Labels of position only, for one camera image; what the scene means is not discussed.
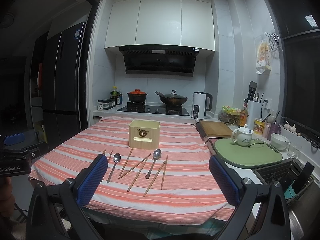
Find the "green cutting mat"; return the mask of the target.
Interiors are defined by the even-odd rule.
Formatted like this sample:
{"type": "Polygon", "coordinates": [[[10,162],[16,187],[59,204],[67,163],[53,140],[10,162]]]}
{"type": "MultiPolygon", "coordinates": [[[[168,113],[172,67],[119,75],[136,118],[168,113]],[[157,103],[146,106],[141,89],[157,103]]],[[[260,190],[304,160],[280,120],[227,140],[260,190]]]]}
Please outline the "green cutting mat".
{"type": "Polygon", "coordinates": [[[252,169],[283,160],[281,153],[266,143],[244,147],[234,144],[231,139],[218,139],[213,148],[226,163],[238,168],[252,169]]]}

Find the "pink striped tablecloth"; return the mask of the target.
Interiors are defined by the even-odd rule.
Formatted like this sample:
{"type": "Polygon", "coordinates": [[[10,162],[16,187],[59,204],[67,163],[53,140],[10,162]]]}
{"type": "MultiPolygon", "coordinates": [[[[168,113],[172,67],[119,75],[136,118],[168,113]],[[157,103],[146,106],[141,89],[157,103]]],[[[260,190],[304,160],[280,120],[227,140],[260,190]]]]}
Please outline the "pink striped tablecloth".
{"type": "MultiPolygon", "coordinates": [[[[227,203],[222,191],[209,171],[211,152],[195,126],[163,122],[160,127],[159,148],[162,156],[155,161],[149,156],[138,179],[127,192],[139,169],[119,178],[129,155],[129,118],[102,118],[98,123],[63,142],[36,161],[29,180],[47,185],[74,178],[106,149],[105,154],[119,153],[111,181],[107,183],[114,163],[110,163],[88,208],[121,218],[161,224],[203,224],[208,219],[228,220],[234,207],[227,203]],[[165,161],[168,162],[163,189],[163,168],[147,195],[144,192],[165,161]]],[[[151,150],[134,148],[123,174],[139,163],[151,150]]]]}

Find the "white teapot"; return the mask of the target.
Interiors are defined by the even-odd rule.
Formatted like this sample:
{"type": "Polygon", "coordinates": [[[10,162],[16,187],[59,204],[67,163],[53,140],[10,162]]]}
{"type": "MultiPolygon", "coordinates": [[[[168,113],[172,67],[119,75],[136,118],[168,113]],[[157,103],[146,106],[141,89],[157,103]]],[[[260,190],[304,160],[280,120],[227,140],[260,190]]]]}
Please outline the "white teapot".
{"type": "Polygon", "coordinates": [[[246,147],[251,143],[252,136],[253,130],[249,129],[247,124],[244,124],[244,126],[232,131],[231,140],[234,144],[246,147]]]}

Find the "wooden cutting board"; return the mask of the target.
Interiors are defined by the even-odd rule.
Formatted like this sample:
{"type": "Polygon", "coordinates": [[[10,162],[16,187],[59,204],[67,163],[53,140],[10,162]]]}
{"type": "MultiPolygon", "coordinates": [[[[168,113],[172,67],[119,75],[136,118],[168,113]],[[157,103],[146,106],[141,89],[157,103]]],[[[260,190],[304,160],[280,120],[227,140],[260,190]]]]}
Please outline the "wooden cutting board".
{"type": "Polygon", "coordinates": [[[232,130],[223,122],[200,120],[200,131],[205,137],[231,138],[232,130]]]}

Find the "white bowl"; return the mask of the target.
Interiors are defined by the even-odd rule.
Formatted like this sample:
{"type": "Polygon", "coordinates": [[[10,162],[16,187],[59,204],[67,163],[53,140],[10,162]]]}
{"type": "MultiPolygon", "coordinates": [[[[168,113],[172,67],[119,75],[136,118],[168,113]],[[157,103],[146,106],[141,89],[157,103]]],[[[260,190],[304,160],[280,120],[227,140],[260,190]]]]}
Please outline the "white bowl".
{"type": "Polygon", "coordinates": [[[283,151],[289,146],[289,144],[290,141],[286,137],[277,133],[271,134],[271,145],[277,150],[283,151]]]}

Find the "black refrigerator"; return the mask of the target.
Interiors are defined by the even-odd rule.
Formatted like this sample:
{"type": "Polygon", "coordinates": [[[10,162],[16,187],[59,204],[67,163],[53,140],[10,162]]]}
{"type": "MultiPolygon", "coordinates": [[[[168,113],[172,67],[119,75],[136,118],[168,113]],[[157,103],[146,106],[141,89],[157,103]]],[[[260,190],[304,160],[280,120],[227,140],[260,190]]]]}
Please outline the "black refrigerator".
{"type": "Polygon", "coordinates": [[[36,39],[31,61],[31,80],[40,98],[42,119],[38,124],[49,150],[78,134],[85,127],[83,66],[81,62],[85,22],[75,24],[52,37],[36,39]]]}

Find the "yellow printed mug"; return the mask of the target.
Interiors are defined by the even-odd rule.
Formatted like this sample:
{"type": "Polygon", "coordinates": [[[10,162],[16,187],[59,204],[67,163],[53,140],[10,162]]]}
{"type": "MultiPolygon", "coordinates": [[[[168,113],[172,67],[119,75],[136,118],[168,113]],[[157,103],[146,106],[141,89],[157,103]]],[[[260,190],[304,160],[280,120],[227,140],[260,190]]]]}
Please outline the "yellow printed mug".
{"type": "Polygon", "coordinates": [[[257,135],[263,135],[263,131],[265,128],[265,121],[263,119],[255,119],[253,130],[257,135]]]}

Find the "clear drinking glass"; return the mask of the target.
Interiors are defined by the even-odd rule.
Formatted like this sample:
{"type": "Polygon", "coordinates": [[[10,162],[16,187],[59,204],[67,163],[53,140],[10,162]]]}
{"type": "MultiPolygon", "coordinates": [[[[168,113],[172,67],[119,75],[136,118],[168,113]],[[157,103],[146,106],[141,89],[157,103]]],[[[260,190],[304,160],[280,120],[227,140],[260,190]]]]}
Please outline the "clear drinking glass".
{"type": "Polygon", "coordinates": [[[290,158],[298,158],[302,150],[302,146],[296,142],[290,142],[287,155],[290,158]]]}

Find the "sauce bottle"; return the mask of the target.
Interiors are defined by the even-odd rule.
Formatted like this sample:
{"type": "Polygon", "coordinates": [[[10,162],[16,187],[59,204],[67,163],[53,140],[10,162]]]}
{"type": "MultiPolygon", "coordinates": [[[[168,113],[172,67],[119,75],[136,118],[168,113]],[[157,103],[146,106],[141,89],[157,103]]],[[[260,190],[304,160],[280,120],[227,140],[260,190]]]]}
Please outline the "sauce bottle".
{"type": "Polygon", "coordinates": [[[243,105],[243,108],[241,110],[240,117],[239,117],[239,122],[238,122],[238,126],[239,127],[244,127],[245,124],[247,124],[247,117],[248,117],[247,106],[248,106],[248,100],[245,99],[244,100],[244,105],[243,105]]]}

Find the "purple cup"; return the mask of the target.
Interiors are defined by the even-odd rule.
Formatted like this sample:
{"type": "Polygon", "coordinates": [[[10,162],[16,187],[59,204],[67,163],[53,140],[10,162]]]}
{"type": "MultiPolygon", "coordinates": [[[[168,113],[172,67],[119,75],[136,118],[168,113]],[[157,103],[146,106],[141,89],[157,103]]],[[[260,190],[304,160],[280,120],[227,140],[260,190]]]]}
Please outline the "purple cup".
{"type": "Polygon", "coordinates": [[[268,135],[267,135],[267,139],[270,141],[271,140],[271,135],[275,133],[275,134],[281,134],[281,126],[277,121],[274,121],[269,129],[268,135]]]}

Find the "cream utensil holder box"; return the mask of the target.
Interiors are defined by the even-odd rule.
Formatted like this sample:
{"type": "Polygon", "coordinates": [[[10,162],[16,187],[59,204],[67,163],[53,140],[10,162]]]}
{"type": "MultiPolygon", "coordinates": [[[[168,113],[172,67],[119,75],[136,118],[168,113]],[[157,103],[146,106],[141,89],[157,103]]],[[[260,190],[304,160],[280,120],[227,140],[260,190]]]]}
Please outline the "cream utensil holder box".
{"type": "Polygon", "coordinates": [[[132,120],[129,124],[129,146],[143,150],[156,150],[160,140],[159,121],[132,120]]]}

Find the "white knife block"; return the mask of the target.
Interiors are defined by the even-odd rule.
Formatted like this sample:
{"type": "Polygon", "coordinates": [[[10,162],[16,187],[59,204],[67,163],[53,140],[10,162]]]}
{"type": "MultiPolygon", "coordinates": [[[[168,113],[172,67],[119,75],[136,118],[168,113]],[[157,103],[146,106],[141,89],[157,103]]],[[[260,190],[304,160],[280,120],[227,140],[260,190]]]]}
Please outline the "white knife block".
{"type": "Polygon", "coordinates": [[[248,91],[248,96],[247,96],[247,100],[248,100],[247,125],[248,125],[249,129],[253,129],[255,119],[260,118],[260,110],[262,107],[261,102],[253,100],[255,92],[256,92],[256,88],[257,88],[257,83],[254,81],[251,81],[249,83],[249,91],[248,91]]]}

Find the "garlic bulbs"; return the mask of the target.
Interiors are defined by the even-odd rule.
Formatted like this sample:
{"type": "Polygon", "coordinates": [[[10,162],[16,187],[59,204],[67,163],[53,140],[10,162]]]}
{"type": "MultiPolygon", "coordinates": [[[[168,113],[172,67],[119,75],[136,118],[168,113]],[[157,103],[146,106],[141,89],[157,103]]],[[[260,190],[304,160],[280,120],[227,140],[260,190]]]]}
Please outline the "garlic bulbs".
{"type": "Polygon", "coordinates": [[[286,130],[290,131],[291,133],[297,133],[297,129],[295,127],[295,124],[293,124],[293,126],[291,126],[288,121],[285,123],[284,128],[286,130]]]}

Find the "spice jar rack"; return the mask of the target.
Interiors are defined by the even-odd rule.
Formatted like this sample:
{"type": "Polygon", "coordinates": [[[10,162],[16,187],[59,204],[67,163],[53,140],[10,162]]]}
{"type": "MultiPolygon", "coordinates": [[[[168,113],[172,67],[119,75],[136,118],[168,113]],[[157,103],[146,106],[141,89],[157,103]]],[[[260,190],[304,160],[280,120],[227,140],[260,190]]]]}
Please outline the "spice jar rack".
{"type": "Polygon", "coordinates": [[[115,106],[116,106],[116,100],[114,100],[114,99],[103,100],[103,109],[111,109],[115,106]]]}

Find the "white spice jar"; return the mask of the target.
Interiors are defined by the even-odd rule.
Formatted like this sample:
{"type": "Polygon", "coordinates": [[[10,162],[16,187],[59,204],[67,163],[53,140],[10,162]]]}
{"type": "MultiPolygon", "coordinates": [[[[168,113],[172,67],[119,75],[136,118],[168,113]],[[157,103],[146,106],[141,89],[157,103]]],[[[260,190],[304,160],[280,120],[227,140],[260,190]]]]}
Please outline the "white spice jar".
{"type": "Polygon", "coordinates": [[[103,110],[103,100],[97,101],[97,110],[99,110],[99,111],[103,110]]]}

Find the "white electric kettle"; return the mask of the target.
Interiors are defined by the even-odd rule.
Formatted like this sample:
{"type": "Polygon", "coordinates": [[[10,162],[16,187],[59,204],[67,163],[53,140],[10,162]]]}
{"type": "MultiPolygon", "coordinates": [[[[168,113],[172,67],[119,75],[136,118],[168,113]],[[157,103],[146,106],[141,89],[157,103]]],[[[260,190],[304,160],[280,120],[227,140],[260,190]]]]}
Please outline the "white electric kettle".
{"type": "Polygon", "coordinates": [[[190,116],[193,119],[204,120],[206,113],[211,111],[213,96],[205,92],[193,92],[193,105],[190,116]]]}

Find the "black gas cooktop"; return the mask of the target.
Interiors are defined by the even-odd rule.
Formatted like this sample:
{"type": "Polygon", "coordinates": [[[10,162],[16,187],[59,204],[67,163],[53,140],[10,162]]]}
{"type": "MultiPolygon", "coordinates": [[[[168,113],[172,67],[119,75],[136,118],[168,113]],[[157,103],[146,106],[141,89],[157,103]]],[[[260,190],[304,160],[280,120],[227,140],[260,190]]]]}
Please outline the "black gas cooktop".
{"type": "Polygon", "coordinates": [[[182,106],[167,106],[167,105],[146,105],[145,102],[128,102],[126,106],[118,109],[119,112],[131,113],[150,113],[162,115],[181,115],[190,116],[188,111],[182,106]]]}

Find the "condiment bottles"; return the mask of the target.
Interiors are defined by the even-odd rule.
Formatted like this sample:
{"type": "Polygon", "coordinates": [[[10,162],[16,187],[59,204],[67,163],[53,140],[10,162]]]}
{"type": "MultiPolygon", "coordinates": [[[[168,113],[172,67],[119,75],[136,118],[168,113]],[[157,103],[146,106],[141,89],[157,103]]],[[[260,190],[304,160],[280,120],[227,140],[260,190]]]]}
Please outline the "condiment bottles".
{"type": "Polygon", "coordinates": [[[122,105],[123,104],[123,94],[118,87],[113,86],[111,90],[111,98],[115,100],[116,105],[122,105]]]}

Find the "wok with glass lid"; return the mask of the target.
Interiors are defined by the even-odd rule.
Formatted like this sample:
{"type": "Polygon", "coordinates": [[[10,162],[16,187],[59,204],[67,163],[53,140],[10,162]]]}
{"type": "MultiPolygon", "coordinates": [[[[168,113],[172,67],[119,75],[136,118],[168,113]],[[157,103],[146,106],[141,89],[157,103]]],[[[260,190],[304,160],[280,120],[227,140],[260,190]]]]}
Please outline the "wok with glass lid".
{"type": "Polygon", "coordinates": [[[175,90],[172,90],[171,94],[162,94],[158,91],[155,91],[164,104],[167,106],[181,106],[187,101],[187,97],[176,94],[175,90]]]}

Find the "black pot orange lid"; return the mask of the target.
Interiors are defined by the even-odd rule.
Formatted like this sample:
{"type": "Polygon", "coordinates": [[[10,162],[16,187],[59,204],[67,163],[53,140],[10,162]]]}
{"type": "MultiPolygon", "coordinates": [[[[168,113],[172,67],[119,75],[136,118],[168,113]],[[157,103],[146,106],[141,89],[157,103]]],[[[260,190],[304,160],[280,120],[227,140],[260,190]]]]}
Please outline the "black pot orange lid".
{"type": "Polygon", "coordinates": [[[140,89],[135,89],[134,91],[128,92],[129,102],[145,102],[147,93],[141,91],[140,89]]]}

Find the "black range hood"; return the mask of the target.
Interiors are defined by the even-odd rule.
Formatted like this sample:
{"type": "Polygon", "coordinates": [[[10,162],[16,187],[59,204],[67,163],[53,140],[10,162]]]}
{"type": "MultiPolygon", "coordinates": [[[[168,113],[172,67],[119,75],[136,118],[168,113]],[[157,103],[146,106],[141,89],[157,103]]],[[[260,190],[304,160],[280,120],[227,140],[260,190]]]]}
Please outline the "black range hood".
{"type": "Polygon", "coordinates": [[[120,46],[127,74],[193,76],[199,48],[174,45],[120,46]]]}

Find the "white upper cabinets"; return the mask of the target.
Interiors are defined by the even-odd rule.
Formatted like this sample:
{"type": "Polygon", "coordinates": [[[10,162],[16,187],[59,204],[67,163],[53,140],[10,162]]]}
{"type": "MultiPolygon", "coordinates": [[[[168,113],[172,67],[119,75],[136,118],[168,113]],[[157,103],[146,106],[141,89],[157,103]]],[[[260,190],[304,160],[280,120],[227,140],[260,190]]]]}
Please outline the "white upper cabinets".
{"type": "Polygon", "coordinates": [[[215,50],[212,5],[197,0],[124,0],[112,6],[105,48],[173,45],[215,50]]]}

